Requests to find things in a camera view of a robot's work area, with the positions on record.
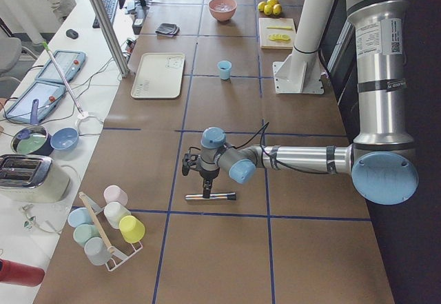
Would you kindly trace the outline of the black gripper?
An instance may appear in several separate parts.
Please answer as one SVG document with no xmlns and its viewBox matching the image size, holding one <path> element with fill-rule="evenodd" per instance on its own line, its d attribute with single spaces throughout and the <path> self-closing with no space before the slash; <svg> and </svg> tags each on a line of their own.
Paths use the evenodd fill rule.
<svg viewBox="0 0 441 304">
<path fill-rule="evenodd" d="M 212 191 L 212 181 L 219 175 L 220 169 L 216 170 L 206 170 L 201 168 L 199 174 L 203 178 L 203 198 L 210 199 Z"/>
</svg>

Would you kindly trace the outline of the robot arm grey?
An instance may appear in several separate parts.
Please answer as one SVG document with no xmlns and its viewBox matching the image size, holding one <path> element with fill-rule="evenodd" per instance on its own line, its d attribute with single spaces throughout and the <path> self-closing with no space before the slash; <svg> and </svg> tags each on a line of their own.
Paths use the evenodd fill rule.
<svg viewBox="0 0 441 304">
<path fill-rule="evenodd" d="M 318 94 L 319 73 L 325 68 L 321 41 L 338 0 L 305 0 L 291 53 L 273 64 L 279 94 Z M 373 203 L 396 205 L 418 188 L 413 163 L 415 143 L 405 128 L 403 20 L 410 0 L 345 0 L 347 18 L 330 63 L 336 65 L 347 46 L 355 50 L 349 72 L 357 74 L 358 134 L 349 145 L 298 147 L 231 145 L 224 130 L 207 128 L 198 154 L 187 153 L 182 173 L 203 178 L 201 199 L 230 200 L 233 193 L 215 194 L 220 171 L 246 183 L 258 168 L 293 170 L 304 174 L 347 174 L 356 191 Z"/>
</svg>

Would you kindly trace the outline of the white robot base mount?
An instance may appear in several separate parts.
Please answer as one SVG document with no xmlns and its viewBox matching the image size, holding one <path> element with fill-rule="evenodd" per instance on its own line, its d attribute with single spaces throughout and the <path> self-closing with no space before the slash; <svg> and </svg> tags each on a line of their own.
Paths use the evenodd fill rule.
<svg viewBox="0 0 441 304">
<path fill-rule="evenodd" d="M 277 94 L 323 94 L 318 51 L 334 0 L 305 0 L 292 53 L 273 63 Z"/>
</svg>

